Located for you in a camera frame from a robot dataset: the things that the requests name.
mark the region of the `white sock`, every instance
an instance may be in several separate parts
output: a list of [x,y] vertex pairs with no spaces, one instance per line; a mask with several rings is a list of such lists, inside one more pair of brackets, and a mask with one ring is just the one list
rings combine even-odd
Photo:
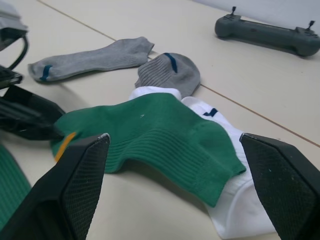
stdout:
[[136,99],[146,94],[155,94],[155,93],[167,93],[172,94],[179,101],[181,101],[181,93],[175,88],[163,88],[157,86],[141,86],[132,91],[129,96],[129,100]]
[[[152,93],[169,93],[181,100],[181,95],[174,88],[143,86],[136,88],[130,100]],[[234,128],[215,108],[198,98],[188,96],[181,102],[203,119],[220,124],[229,135],[235,153],[246,172],[231,178],[223,188],[215,207],[207,206],[208,213],[222,239],[245,238],[275,232],[254,186],[244,148],[239,139],[242,131]]]

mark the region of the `sock cuff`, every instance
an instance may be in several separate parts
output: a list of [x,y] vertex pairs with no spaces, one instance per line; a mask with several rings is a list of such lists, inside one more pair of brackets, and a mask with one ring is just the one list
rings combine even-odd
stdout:
[[209,153],[185,139],[177,132],[152,129],[129,144],[113,143],[109,147],[105,172],[115,173],[126,160],[135,159],[158,169],[214,207],[227,181],[245,171],[245,167],[238,161],[234,161],[234,165],[223,165],[219,160],[212,160]]
[[7,149],[0,145],[0,230],[29,193],[30,184]]

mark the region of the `textured rubber pad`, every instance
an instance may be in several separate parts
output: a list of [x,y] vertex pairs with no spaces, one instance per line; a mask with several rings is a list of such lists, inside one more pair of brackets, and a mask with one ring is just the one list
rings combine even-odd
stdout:
[[245,133],[259,199],[282,240],[320,239],[320,172],[294,146]]

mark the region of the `black gripper pad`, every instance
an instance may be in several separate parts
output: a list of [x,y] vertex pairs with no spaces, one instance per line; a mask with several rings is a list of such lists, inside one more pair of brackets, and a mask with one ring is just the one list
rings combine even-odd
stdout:
[[294,146],[244,133],[258,197],[281,240],[320,240],[320,172]]
[[85,240],[98,204],[109,144],[104,133],[69,146],[33,186],[0,232],[0,240]]

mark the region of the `black device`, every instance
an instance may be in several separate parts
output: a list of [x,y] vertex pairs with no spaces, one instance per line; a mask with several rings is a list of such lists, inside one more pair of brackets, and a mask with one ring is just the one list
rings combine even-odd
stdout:
[[288,29],[242,20],[240,15],[234,14],[235,10],[234,6],[231,14],[216,21],[215,33],[219,38],[234,37],[264,46],[289,50],[301,57],[312,56],[320,48],[320,38],[311,30],[315,21],[311,21],[308,28]]
[[0,232],[0,240],[85,240],[100,197],[109,135],[70,145]]
[[64,134],[54,123],[63,114],[54,102],[15,85],[0,97],[0,129],[25,139],[62,139]]
[[294,146],[240,138],[257,195],[281,240],[320,239],[320,172]]
[[8,88],[0,97],[0,129],[29,140],[57,140],[64,134],[54,123],[65,112],[54,102],[15,86],[23,76],[13,69],[28,51],[27,29],[0,29],[0,51],[19,38],[24,47],[20,56],[7,68],[0,65],[0,89]]

